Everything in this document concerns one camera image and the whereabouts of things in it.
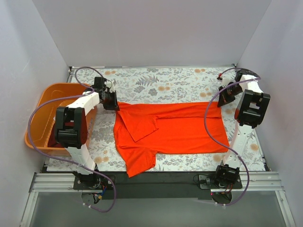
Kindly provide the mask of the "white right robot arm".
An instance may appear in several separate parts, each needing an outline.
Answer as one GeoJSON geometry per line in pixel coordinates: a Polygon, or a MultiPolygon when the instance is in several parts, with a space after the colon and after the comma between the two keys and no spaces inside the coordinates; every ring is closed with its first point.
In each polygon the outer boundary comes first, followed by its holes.
{"type": "Polygon", "coordinates": [[[233,186],[238,182],[241,164],[239,156],[244,152],[253,130],[265,117],[271,97],[260,89],[257,78],[255,72],[240,69],[236,73],[234,83],[223,79],[219,87],[218,107],[233,102],[236,95],[242,94],[234,114],[235,132],[230,144],[237,154],[229,150],[217,167],[214,182],[220,188],[233,186]]]}

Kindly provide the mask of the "orange t-shirt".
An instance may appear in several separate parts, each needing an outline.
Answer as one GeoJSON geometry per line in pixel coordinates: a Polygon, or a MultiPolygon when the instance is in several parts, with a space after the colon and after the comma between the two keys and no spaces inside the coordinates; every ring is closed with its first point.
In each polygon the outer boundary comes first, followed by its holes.
{"type": "Polygon", "coordinates": [[[225,153],[229,146],[217,102],[120,102],[113,133],[129,177],[156,165],[157,154],[225,153]]]}

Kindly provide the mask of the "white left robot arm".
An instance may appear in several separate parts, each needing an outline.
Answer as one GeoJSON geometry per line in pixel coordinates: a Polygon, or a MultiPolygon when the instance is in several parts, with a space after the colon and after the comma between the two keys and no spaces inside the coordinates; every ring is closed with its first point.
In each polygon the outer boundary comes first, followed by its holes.
{"type": "Polygon", "coordinates": [[[90,189],[96,189],[100,186],[101,178],[93,173],[96,170],[96,163],[86,145],[89,137],[86,116],[98,104],[102,104],[104,109],[110,111],[118,111],[119,106],[112,81],[95,77],[91,88],[93,91],[87,88],[73,103],[56,109],[54,137],[78,165],[77,173],[86,175],[84,183],[90,189]]]}

